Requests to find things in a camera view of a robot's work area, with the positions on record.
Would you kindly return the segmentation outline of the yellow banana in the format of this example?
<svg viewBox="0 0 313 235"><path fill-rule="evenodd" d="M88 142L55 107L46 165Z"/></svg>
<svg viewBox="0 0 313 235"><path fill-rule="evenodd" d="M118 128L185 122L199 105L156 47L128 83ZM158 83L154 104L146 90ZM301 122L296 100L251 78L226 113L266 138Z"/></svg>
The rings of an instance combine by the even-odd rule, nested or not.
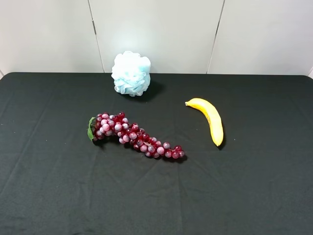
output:
<svg viewBox="0 0 313 235"><path fill-rule="evenodd" d="M217 147L219 147L224 140L224 130L222 119L217 109L210 102L202 98L193 98L186 101L185 106L194 108L205 116L209 124L212 141Z"/></svg>

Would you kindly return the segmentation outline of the light blue bath loofah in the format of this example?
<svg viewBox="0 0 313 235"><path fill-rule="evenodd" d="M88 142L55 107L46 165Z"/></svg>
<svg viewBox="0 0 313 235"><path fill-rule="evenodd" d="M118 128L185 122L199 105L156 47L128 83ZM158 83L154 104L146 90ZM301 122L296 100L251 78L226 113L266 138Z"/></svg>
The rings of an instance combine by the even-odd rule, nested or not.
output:
<svg viewBox="0 0 313 235"><path fill-rule="evenodd" d="M125 51L118 54L112 67L115 91L131 97L143 95L151 82L150 68L149 58L139 53Z"/></svg>

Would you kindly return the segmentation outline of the red grape bunch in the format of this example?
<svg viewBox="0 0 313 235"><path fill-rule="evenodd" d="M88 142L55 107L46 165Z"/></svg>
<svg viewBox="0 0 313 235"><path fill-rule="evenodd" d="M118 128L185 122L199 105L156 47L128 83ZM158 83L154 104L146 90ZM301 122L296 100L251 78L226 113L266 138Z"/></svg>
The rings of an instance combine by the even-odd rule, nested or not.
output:
<svg viewBox="0 0 313 235"><path fill-rule="evenodd" d="M117 136L120 144L129 144L135 151L148 158L166 157L175 160L185 156L180 145L171 146L168 142L150 137L137 123L130 123L124 112L117 115L100 113L92 117L88 123L87 135L93 143Z"/></svg>

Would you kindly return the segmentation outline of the black tablecloth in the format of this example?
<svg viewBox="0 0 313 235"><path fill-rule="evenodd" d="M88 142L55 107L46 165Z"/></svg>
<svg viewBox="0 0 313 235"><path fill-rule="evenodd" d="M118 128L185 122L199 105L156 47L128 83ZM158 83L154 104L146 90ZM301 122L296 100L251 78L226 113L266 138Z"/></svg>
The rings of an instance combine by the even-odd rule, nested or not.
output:
<svg viewBox="0 0 313 235"><path fill-rule="evenodd" d="M153 74L141 97L107 73L9 73L0 81L3 235L310 235L313 81ZM218 111L217 147L193 98ZM148 158L88 123L125 113L184 158Z"/></svg>

